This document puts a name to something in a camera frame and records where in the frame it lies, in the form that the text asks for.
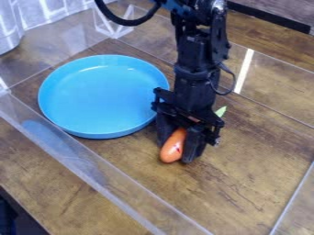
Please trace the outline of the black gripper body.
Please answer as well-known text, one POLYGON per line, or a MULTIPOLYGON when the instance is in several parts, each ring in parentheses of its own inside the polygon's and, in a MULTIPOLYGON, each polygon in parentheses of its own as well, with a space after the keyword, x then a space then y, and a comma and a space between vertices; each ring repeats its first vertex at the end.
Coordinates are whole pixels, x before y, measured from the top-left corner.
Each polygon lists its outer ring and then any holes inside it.
POLYGON ((212 109, 218 95, 220 70, 211 68, 202 72, 192 72, 179 65, 173 67, 175 81, 171 91, 155 88, 152 110, 156 112, 160 103, 183 108, 187 112, 212 109))

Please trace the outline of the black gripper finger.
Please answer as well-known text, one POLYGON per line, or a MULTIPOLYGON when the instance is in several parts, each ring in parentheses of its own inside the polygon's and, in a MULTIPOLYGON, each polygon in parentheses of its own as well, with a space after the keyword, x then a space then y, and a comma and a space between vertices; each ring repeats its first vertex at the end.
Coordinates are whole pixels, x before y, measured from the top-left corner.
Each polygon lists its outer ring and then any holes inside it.
POLYGON ((212 131, 203 125, 187 129, 187 137, 183 146, 181 162, 191 163, 202 156, 207 144, 215 142, 212 131))
POLYGON ((156 114, 156 143, 161 147, 169 138, 171 134, 176 131, 177 124, 172 117, 165 114, 156 114))

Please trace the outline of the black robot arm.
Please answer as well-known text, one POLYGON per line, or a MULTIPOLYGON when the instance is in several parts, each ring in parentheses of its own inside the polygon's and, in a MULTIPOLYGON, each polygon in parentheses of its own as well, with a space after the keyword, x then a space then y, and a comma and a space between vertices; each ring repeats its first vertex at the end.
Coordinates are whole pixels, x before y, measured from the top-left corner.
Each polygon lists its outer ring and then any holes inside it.
POLYGON ((185 0, 172 9, 177 60, 173 65, 175 81, 171 91, 153 90, 157 143, 163 145, 177 128, 184 129, 181 162, 189 163, 202 156, 207 145, 219 142, 224 121, 212 105, 223 93, 218 90, 219 76, 230 69, 231 44, 227 40, 226 0, 185 0))

